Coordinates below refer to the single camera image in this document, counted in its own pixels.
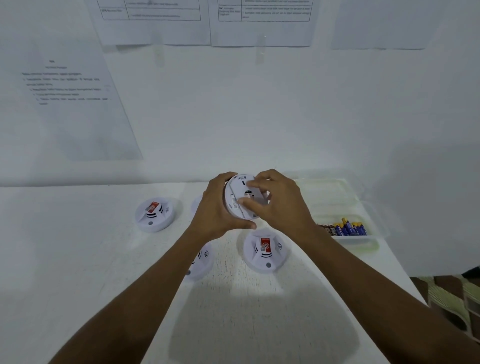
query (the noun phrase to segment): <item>forearm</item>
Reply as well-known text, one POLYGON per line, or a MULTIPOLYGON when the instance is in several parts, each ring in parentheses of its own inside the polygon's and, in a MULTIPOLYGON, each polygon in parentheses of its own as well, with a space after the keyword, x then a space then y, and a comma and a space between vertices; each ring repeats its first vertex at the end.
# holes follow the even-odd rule
POLYGON ((480 349, 449 322, 324 234, 295 240, 392 363, 478 363, 480 349))
POLYGON ((155 264, 77 331, 50 364, 139 363, 205 243, 200 235, 187 230, 155 264))

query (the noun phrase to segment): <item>battery pile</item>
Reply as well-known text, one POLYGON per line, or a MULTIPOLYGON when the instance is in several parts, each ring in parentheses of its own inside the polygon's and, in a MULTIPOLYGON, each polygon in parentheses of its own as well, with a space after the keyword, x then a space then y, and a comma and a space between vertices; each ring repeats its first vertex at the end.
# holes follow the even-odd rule
POLYGON ((330 236, 360 236, 368 235, 363 222, 349 222, 346 218, 342 218, 342 222, 335 223, 333 225, 321 225, 318 226, 324 228, 330 236))

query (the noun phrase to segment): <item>hand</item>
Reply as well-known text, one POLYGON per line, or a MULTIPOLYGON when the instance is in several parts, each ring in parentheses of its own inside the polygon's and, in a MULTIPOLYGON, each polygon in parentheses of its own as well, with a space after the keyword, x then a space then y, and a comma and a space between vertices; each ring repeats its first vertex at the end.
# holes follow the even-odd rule
POLYGON ((256 229, 257 225, 250 220, 233 217, 223 204, 225 182, 235 172, 222 173, 213 178, 205 190, 197 212, 189 226, 189 230, 199 236, 205 243, 220 238, 233 229, 256 229))
POLYGON ((308 231, 318 230, 295 181, 276 170, 267 170, 260 172, 254 181, 247 182, 247 186, 270 192, 270 203, 267 205, 261 205, 247 197, 240 198, 238 202, 268 222, 272 228, 280 230, 292 240, 308 231))

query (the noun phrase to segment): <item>person's left arm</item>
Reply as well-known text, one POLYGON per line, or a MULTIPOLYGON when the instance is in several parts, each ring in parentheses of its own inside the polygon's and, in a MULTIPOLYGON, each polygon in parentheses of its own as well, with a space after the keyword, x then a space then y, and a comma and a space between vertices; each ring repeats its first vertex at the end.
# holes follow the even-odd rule
POLYGON ((212 179, 192 223, 144 274, 83 325, 50 364, 140 363, 198 251, 232 229, 255 229, 224 208, 223 173, 212 179))

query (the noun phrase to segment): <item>patterned carpet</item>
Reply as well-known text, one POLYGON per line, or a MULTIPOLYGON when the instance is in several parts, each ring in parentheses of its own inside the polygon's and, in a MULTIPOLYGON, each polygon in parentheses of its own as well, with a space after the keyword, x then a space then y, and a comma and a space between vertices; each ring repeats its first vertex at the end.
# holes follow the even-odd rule
POLYGON ((480 267, 458 276, 410 279, 432 310, 480 344, 480 267))

